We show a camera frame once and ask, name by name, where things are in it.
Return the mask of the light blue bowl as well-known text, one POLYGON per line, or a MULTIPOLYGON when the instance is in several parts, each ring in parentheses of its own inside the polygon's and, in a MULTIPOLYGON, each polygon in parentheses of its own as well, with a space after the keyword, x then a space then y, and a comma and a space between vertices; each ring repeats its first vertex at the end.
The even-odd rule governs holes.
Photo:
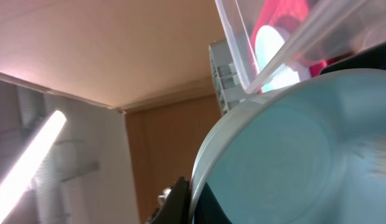
POLYGON ((189 220, 386 223, 386 70, 340 70, 246 100, 194 162, 189 220))

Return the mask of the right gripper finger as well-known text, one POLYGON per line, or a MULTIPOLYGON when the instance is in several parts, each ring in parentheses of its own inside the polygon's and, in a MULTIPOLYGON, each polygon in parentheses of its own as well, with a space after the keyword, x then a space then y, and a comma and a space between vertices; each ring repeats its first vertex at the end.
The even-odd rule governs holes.
POLYGON ((148 217, 146 224, 186 224, 190 207, 190 183, 179 177, 162 205, 148 217))

